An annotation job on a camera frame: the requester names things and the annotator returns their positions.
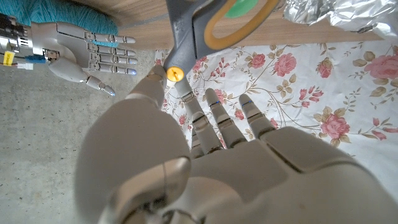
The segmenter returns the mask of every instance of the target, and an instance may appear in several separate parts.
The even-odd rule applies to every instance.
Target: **gray concrete surface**
[[[154,64],[138,51],[136,76],[96,72],[116,96],[53,75],[0,66],[0,223],[80,223],[73,173],[95,119],[123,99]]]

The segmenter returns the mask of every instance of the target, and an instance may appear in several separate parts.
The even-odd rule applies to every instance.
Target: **teal yarn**
[[[64,0],[0,0],[0,13],[15,16],[21,24],[68,22],[99,34],[118,34],[118,27],[105,14],[88,6]],[[97,44],[116,47],[117,43]]]

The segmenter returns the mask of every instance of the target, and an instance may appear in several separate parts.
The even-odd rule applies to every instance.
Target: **wooden surface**
[[[164,0],[77,0],[110,15],[119,27],[120,35],[136,38],[135,49],[171,49],[173,35]],[[247,23],[254,12],[239,19],[219,21],[215,36],[225,36]],[[242,45],[307,44],[380,40],[371,32],[355,34],[321,21],[313,26],[294,24],[282,18],[282,10],[275,12],[251,35],[240,41]]]

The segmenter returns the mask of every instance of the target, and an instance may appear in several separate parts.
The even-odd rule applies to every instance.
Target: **robotic hand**
[[[118,64],[136,64],[132,50],[105,47],[97,42],[133,44],[132,37],[109,34],[94,34],[81,27],[66,22],[31,23],[31,26],[18,24],[15,18],[0,14],[0,51],[15,53],[33,63],[49,63],[50,70],[58,77],[103,90],[115,95],[114,90],[87,71],[104,71],[135,75],[131,68]]]
[[[88,131],[75,177],[88,223],[397,223],[398,206],[353,158],[295,128],[275,129],[247,95],[247,141],[212,89],[196,98],[192,149],[161,112],[166,73],[156,65]]]

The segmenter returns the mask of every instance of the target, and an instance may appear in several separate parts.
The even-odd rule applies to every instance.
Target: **floral fabric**
[[[167,51],[155,56],[162,64]],[[243,93],[276,128],[294,126],[353,156],[398,200],[398,46],[374,41],[235,47],[201,58],[187,78],[220,139],[207,88],[216,91],[247,139],[253,135],[238,103]],[[191,121],[174,88],[163,106],[190,144]]]

